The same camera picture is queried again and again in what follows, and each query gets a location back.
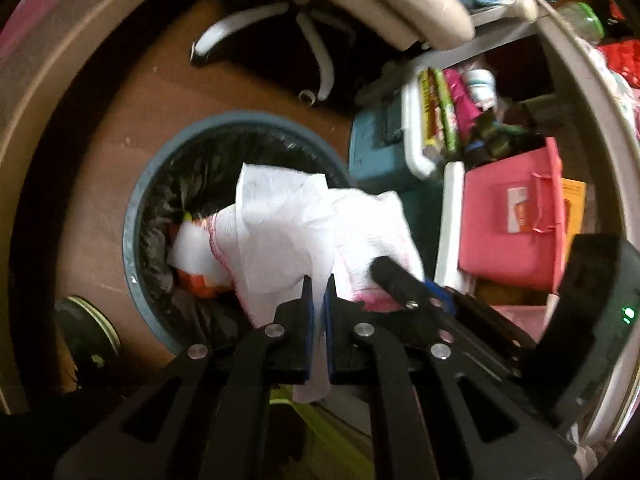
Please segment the white pink-edged gauze cloth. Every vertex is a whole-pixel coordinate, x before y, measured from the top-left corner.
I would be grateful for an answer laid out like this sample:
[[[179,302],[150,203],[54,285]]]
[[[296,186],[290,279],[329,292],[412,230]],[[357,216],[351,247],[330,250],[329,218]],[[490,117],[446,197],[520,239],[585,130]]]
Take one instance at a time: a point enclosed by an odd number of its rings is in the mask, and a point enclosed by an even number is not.
[[[372,280],[370,263],[375,258],[387,256],[418,280],[424,278],[422,261],[399,195],[394,191],[370,195],[358,188],[329,188],[328,214],[326,241],[332,245],[334,253],[328,281],[334,279],[337,295],[351,302],[362,301],[375,311],[394,310],[396,304]],[[248,295],[241,284],[235,205],[204,220],[210,249],[230,275],[232,289],[250,322],[261,326],[258,316],[251,314],[244,302]]]

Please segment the white tissue sheet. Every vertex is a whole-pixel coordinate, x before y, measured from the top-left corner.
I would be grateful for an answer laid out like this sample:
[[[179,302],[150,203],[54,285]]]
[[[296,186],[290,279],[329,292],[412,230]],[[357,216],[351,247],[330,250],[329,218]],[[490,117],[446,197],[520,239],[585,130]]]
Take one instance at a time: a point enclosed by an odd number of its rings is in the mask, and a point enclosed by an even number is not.
[[[322,298],[334,253],[329,232],[329,187],[324,174],[245,164],[235,194],[235,229],[244,300],[264,325],[274,308],[302,296],[311,278],[312,350],[309,379],[293,388],[293,400],[311,403],[330,391],[321,348]]]

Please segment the blue round trash bin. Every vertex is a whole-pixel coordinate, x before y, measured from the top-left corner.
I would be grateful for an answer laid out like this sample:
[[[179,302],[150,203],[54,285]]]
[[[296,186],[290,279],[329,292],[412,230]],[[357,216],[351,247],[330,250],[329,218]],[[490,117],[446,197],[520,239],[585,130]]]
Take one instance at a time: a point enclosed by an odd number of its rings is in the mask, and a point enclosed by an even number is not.
[[[332,146],[284,117],[250,110],[210,116],[170,139],[143,169],[132,191],[122,262],[129,293],[154,336],[172,353],[206,340],[213,301],[178,299],[168,255],[186,220],[202,221],[235,201],[244,165],[324,174],[331,188],[354,181]]]

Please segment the pink storage box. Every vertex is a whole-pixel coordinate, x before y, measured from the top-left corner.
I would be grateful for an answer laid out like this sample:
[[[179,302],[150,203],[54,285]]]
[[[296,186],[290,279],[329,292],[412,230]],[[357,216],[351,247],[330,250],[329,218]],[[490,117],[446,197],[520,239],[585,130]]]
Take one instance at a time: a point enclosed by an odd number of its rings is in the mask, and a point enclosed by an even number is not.
[[[498,284],[555,292],[565,268],[562,160],[538,150],[464,177],[459,268]]]

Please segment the orange red snack bag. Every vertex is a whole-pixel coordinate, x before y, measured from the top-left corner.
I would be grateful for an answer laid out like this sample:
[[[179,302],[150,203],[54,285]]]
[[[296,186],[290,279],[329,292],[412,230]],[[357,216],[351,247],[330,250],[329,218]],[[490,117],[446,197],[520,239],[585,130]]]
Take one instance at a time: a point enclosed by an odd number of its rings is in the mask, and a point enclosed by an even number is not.
[[[167,261],[177,271],[180,287],[195,297],[209,299],[232,289],[230,275],[210,249],[204,219],[184,215]]]

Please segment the teal storage box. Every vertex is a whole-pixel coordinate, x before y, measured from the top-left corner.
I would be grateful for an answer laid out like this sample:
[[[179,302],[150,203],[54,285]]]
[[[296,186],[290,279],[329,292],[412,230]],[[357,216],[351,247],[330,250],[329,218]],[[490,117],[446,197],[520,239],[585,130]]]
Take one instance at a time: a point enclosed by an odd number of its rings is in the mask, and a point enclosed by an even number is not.
[[[423,153],[415,84],[405,84],[357,114],[350,133],[348,171],[358,188],[371,194],[442,180],[442,158]]]

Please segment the white leather office chair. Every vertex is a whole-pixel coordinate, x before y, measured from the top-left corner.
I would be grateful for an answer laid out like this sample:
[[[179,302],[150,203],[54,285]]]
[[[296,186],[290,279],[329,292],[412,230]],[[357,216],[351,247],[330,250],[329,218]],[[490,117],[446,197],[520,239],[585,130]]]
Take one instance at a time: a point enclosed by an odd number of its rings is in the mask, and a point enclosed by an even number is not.
[[[317,92],[303,92],[310,102],[326,100],[334,86],[334,67],[318,32],[312,24],[322,18],[314,4],[317,0],[268,0],[262,6],[223,18],[195,40],[190,61],[201,65],[208,61],[224,40],[261,21],[294,13],[296,22],[314,52],[319,69]],[[326,0],[336,14],[323,19],[338,26],[342,16],[367,26],[391,47],[405,51],[422,42],[436,50],[461,47],[475,36],[475,29],[500,18],[518,18],[533,23],[539,15],[539,0],[516,0],[510,6],[483,6],[470,10],[460,0]]]

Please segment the pink striped bed mattress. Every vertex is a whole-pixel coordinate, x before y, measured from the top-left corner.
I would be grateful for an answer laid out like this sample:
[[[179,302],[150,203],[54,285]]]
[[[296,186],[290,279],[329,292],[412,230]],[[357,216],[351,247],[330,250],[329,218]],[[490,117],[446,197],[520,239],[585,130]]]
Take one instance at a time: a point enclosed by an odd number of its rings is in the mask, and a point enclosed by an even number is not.
[[[86,7],[86,0],[18,0],[1,27],[1,88],[21,86]]]

